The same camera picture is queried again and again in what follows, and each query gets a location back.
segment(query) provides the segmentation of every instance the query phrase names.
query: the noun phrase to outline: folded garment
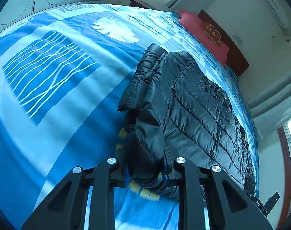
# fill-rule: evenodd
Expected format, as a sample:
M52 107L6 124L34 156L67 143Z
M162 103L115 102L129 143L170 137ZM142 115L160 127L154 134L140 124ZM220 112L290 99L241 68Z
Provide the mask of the folded garment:
M165 147L173 146L200 167L219 165L241 189L255 193L246 134L229 97L189 53L167 53L150 45L118 110L128 110L124 129L129 172L141 187L179 199L179 188L167 187L161 174Z

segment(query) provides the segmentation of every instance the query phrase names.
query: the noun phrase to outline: black bracket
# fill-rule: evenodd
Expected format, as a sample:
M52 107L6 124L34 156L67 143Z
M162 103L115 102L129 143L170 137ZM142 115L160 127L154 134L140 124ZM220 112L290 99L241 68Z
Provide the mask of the black bracket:
M175 148L165 150L164 164L166 184L180 187L179 230L205 230L201 185L211 230L272 230L266 216L278 194L263 206L218 165L198 167ZM22 230L84 230L89 186L93 186L89 230L115 230L113 188L125 187L125 166L125 154L119 149L95 168L73 168L34 210Z

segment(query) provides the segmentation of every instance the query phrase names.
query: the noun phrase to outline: blue bed sheet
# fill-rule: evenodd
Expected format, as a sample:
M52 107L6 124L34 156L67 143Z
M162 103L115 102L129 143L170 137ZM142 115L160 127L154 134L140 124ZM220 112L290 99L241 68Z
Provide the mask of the blue bed sheet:
M258 190L253 122L231 69L171 12L72 5L0 34L0 208L16 229L72 167L95 167L123 146L124 113L117 105L152 43L189 52L229 95L246 131ZM116 188L114 199L117 229L177 229L177 202L133 182Z

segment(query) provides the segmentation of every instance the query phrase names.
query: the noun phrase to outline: pillow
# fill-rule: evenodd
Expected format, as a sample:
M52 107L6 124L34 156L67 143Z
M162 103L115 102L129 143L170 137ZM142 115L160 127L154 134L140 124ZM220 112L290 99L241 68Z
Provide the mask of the pillow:
M225 66L227 62L227 53L229 47L220 41L220 46L217 47L214 42L200 28L203 24L202 20L194 13L182 10L180 12L179 23L187 29L195 38L197 38L207 49Z
M217 29L215 29L215 27L213 25L211 25L208 22L203 22L200 25L200 28L203 30L203 32L207 35L207 37L209 39L211 39L211 41L213 43L215 43L215 45L217 47L220 47L220 41L221 41L221 34L218 32Z

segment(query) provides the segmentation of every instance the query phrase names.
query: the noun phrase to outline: brown headboard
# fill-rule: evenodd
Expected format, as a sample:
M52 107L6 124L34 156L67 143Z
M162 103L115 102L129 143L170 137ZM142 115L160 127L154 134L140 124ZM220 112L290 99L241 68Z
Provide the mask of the brown headboard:
M203 22L211 23L221 34L221 41L223 41L229 47L229 53L227 54L227 64L232 68L233 72L237 77L243 74L243 72L248 68L249 64L232 41L232 39L227 35L226 32L203 10L199 13L198 17Z

